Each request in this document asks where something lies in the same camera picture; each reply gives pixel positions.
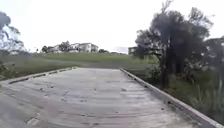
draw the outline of white house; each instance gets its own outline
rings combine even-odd
[[[78,49],[81,52],[97,52],[98,46],[92,43],[82,43],[78,45]]]
[[[71,44],[71,48],[72,48],[73,50],[78,49],[78,46],[79,46],[79,43]]]
[[[18,55],[19,53],[18,53],[18,51],[11,51],[10,52],[10,55]]]
[[[58,52],[58,51],[60,51],[59,44],[58,44],[58,45],[55,45],[55,46],[53,47],[53,51],[54,51],[54,52]]]

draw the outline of building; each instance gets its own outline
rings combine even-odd
[[[51,53],[60,53],[60,48],[59,48],[59,45],[55,45],[53,47],[48,47],[48,52],[51,52]]]
[[[129,48],[128,48],[128,54],[129,54],[129,55],[133,55],[134,52],[135,52],[135,50],[136,50],[136,48],[137,48],[137,47],[129,47]]]
[[[80,52],[98,52],[98,46],[92,43],[81,43],[78,45]]]
[[[10,52],[10,55],[18,55],[18,54],[19,54],[18,51],[11,51],[11,52]]]
[[[78,46],[79,46],[79,43],[71,44],[71,49],[72,50],[78,50]]]

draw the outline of wooden boardwalk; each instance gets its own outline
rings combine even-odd
[[[118,69],[77,68],[5,84],[1,95],[24,117],[10,125],[0,116],[10,128],[199,127]]]

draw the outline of vegetation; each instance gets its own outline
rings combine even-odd
[[[35,57],[48,60],[75,62],[83,67],[98,68],[141,68],[156,63],[153,59],[140,60],[129,55],[112,53],[48,53],[36,54]]]
[[[163,4],[147,30],[138,31],[139,58],[159,60],[155,69],[133,71],[148,82],[224,123],[224,37],[209,38],[213,23],[197,8],[188,18]]]
[[[9,73],[4,74],[4,78],[2,79],[9,79],[60,68],[79,66],[74,62],[49,61],[44,58],[23,55],[8,56],[4,65],[8,69]]]
[[[20,32],[17,28],[10,25],[11,18],[6,13],[0,11],[0,79],[12,74],[4,65],[4,60],[13,49],[23,48],[23,42],[18,39]]]
[[[41,49],[42,52],[44,53],[48,53],[48,47],[47,46],[43,46],[43,48]]]

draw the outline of sky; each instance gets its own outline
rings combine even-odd
[[[63,41],[91,42],[100,48],[127,52],[137,31],[147,29],[164,0],[0,0],[0,11],[11,17],[26,49]],[[212,17],[211,37],[224,35],[223,0],[174,0],[170,9],[188,15],[197,7]]]

